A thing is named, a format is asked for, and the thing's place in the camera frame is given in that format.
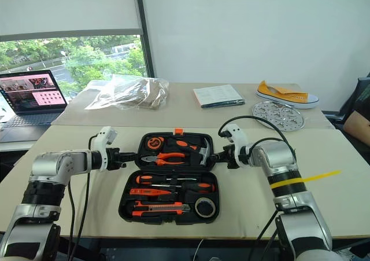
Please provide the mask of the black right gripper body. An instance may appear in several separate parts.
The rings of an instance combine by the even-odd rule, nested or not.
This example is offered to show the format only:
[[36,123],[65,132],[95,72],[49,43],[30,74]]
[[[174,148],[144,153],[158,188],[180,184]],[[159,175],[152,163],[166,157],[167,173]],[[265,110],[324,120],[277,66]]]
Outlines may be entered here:
[[235,158],[235,145],[229,144],[223,147],[225,153],[225,162],[228,169],[237,169],[238,164]]

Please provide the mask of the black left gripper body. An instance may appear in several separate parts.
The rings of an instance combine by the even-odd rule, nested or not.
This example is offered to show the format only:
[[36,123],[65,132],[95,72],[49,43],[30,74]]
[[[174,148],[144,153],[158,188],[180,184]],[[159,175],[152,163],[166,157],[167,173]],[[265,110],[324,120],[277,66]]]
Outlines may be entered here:
[[107,170],[126,168],[125,154],[121,153],[119,148],[107,148],[106,153],[108,157]]

